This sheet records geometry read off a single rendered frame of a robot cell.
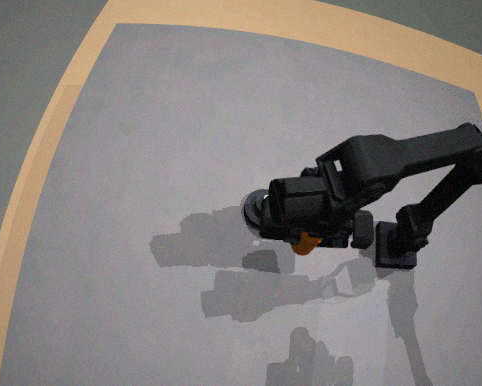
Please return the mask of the orange knob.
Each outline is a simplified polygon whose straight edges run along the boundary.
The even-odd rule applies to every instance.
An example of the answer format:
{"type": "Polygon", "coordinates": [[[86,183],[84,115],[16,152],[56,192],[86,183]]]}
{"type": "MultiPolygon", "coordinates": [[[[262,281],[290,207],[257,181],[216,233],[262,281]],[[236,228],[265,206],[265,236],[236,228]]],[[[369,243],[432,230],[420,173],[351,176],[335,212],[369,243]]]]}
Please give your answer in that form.
{"type": "Polygon", "coordinates": [[[300,243],[291,245],[292,250],[297,255],[303,256],[314,250],[322,240],[322,238],[308,237],[308,233],[303,232],[300,235],[300,243]]]}

